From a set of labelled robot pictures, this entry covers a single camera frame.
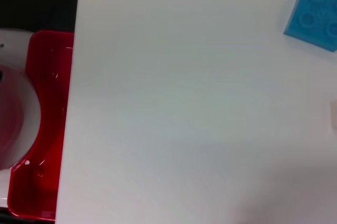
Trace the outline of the white two-stud brick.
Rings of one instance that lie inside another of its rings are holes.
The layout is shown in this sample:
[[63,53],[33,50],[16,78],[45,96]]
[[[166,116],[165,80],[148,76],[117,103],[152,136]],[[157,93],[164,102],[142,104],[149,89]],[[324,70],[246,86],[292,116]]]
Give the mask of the white two-stud brick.
[[330,103],[331,126],[337,130],[337,100]]

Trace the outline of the red glossy base panel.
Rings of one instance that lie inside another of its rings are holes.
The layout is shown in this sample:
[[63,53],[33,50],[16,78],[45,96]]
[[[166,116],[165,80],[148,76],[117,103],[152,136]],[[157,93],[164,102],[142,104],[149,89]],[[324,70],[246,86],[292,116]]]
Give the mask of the red glossy base panel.
[[74,33],[40,30],[29,40],[25,72],[41,106],[37,138],[11,171],[7,205],[23,218],[54,221]]

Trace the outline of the blue square plate brick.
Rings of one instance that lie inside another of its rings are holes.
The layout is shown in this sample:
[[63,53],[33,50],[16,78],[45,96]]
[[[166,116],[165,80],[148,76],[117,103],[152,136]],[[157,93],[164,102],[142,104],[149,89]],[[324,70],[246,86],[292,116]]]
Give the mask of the blue square plate brick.
[[337,52],[337,0],[296,0],[284,34]]

